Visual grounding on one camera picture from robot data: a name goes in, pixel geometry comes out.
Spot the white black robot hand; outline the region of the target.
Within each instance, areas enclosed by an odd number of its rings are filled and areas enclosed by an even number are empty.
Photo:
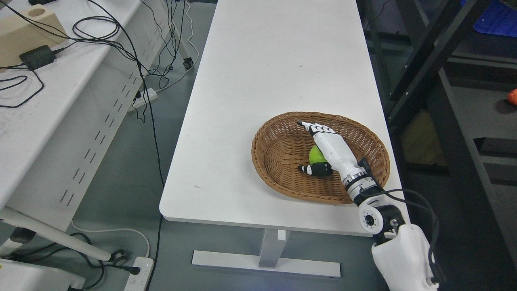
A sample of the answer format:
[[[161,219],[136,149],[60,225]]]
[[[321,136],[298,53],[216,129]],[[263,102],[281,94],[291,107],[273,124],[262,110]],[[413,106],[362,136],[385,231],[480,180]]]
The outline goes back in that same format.
[[[327,160],[333,170],[339,173],[344,184],[366,173],[364,168],[357,164],[354,154],[343,137],[332,128],[318,123],[303,121],[298,121],[297,124],[304,127],[311,134],[325,160]]]

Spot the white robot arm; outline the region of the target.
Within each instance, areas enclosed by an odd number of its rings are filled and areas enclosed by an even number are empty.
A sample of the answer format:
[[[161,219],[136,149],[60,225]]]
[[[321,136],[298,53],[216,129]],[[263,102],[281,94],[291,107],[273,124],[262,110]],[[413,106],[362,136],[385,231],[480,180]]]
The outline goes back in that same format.
[[[374,237],[373,260],[391,291],[437,291],[431,247],[421,228],[407,223],[371,174],[354,158],[336,168],[359,208],[363,229]]]

